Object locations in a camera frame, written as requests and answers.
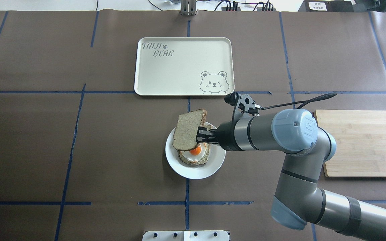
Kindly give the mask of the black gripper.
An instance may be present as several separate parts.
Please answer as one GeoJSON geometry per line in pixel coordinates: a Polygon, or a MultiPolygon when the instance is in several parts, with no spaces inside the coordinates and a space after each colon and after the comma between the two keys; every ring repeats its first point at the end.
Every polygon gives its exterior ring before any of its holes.
{"type": "Polygon", "coordinates": [[[196,142],[217,145],[226,151],[239,151],[234,133],[235,126],[236,122],[225,122],[213,129],[199,126],[196,142]]]}

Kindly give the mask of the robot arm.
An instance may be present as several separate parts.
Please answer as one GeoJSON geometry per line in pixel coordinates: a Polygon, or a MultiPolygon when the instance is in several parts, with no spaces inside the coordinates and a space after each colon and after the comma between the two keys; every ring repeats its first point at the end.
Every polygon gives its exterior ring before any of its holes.
{"type": "Polygon", "coordinates": [[[285,153],[271,215],[290,229],[307,223],[369,241],[386,241],[386,209],[317,187],[323,164],[336,152],[334,137],[305,109],[233,119],[216,129],[194,128],[197,142],[226,151],[285,153]]]}

